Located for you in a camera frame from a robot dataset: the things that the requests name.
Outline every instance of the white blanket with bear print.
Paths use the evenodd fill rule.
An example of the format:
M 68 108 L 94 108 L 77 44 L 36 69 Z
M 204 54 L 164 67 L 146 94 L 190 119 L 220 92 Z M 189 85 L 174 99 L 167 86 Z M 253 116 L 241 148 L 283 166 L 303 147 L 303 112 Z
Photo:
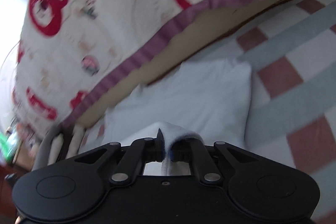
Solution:
M 201 1 L 30 0 L 13 92 L 18 117 L 44 135 L 169 20 Z

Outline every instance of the screw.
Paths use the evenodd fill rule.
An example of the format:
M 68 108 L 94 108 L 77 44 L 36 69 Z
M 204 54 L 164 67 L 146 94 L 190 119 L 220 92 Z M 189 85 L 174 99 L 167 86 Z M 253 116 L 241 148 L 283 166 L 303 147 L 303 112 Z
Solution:
M 221 179 L 221 175 L 216 173 L 208 173 L 204 176 L 206 181 L 215 182 Z
M 115 182 L 123 182 L 128 179 L 128 175 L 125 173 L 116 173 L 112 176 L 112 180 Z

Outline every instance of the beige fabric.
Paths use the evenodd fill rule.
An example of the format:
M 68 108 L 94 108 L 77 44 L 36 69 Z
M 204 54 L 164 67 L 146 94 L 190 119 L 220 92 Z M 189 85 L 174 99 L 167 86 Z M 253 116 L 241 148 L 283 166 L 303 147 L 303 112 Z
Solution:
M 91 127 L 101 118 L 108 107 L 115 106 L 137 85 L 152 82 L 216 38 L 278 1 L 280 0 L 255 1 L 239 9 L 219 8 L 204 11 L 194 23 L 182 33 L 174 36 L 169 45 L 151 62 L 131 72 L 127 78 L 103 95 L 78 119 L 78 124 L 86 128 Z

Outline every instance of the purple ruffled edge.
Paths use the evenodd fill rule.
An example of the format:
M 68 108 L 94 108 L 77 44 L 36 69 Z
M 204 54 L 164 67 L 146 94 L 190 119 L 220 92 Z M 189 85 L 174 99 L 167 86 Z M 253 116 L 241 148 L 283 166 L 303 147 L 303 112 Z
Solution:
M 221 7 L 241 7 L 255 0 L 204 0 L 196 5 L 183 10 L 173 19 L 168 21 L 144 46 L 136 53 L 123 61 L 118 67 L 105 76 L 83 101 L 63 121 L 63 126 L 74 124 L 95 102 L 97 102 L 110 88 L 126 78 L 133 70 L 139 69 L 143 64 L 150 62 L 170 42 L 170 40 L 187 26 L 196 16 L 205 9 Z

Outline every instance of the checkered bedsheet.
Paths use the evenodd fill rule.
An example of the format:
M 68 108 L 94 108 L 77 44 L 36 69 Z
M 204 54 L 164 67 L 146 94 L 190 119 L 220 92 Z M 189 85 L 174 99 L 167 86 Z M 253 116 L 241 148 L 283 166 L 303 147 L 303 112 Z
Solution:
M 313 220 L 336 223 L 336 0 L 278 6 L 191 60 L 226 57 L 253 68 L 247 147 L 310 174 L 321 191 Z M 80 152 L 101 144 L 101 123 Z

